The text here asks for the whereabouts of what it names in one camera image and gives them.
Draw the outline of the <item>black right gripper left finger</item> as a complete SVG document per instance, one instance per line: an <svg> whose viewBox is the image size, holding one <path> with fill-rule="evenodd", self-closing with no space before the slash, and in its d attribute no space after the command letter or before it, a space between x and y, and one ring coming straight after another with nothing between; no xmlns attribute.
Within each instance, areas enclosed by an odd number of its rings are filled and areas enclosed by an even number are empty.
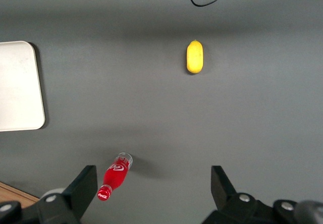
<svg viewBox="0 0 323 224"><path fill-rule="evenodd" d="M1 223L80 223L98 190L97 169L87 165L62 193L50 193L23 208L19 201L1 203Z"/></svg>

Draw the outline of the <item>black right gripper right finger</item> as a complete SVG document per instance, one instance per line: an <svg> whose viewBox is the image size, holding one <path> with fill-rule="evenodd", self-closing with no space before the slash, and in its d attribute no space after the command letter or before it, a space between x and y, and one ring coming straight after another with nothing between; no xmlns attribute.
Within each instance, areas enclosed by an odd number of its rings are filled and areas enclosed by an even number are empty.
<svg viewBox="0 0 323 224"><path fill-rule="evenodd" d="M203 223L296 223L296 202L276 200L268 206L252 195L237 192L219 165L211 167L211 194L216 210Z"/></svg>

